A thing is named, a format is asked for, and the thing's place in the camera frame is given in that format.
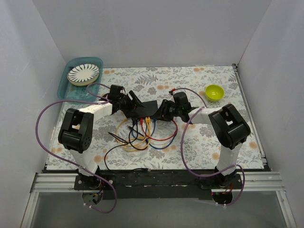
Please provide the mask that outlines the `black network switch box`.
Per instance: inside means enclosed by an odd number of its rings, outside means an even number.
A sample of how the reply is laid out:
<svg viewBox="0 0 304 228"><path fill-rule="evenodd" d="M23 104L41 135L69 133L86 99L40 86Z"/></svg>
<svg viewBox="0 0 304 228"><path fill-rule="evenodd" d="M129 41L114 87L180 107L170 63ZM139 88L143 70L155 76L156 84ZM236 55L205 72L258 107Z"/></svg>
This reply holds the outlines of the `black network switch box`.
<svg viewBox="0 0 304 228"><path fill-rule="evenodd" d="M136 107L131 113L130 118L140 119L151 117L158 111L158 104L156 100L143 102L143 106Z"/></svg>

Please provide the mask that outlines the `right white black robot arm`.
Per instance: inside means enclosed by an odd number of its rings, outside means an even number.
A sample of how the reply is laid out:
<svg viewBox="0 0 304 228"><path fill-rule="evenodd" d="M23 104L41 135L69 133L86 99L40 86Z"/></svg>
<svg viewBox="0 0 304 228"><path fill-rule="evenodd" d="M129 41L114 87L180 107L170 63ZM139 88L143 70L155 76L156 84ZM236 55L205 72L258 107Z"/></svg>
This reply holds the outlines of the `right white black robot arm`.
<svg viewBox="0 0 304 228"><path fill-rule="evenodd" d="M181 106L173 101L163 100L157 112L152 116L161 121L171 121L179 117L186 125L208 124L220 142L220 158L213 174L199 175L187 166L183 155L183 140L185 131L182 133L180 154L187 171L193 176L205 179L213 178L215 184L225 189L232 183L237 173L237 158L242 144L251 134L249 125L232 104L219 108L192 107L190 103Z"/></svg>

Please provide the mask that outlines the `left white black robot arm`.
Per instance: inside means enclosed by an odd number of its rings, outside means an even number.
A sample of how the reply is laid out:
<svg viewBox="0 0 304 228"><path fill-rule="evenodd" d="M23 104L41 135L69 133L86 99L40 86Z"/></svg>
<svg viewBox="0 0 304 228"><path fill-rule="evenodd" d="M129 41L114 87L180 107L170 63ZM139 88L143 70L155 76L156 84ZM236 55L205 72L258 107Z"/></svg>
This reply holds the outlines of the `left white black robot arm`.
<svg viewBox="0 0 304 228"><path fill-rule="evenodd" d="M144 104L133 91L129 94L118 91L101 96L97 103L91 103L88 107L66 110L58 142L72 154L79 165L78 172L86 176L85 185L89 189L96 190L101 184L101 178L96 175L98 165L86 151L93 138L94 123L119 110L129 114L138 107L144 107Z"/></svg>

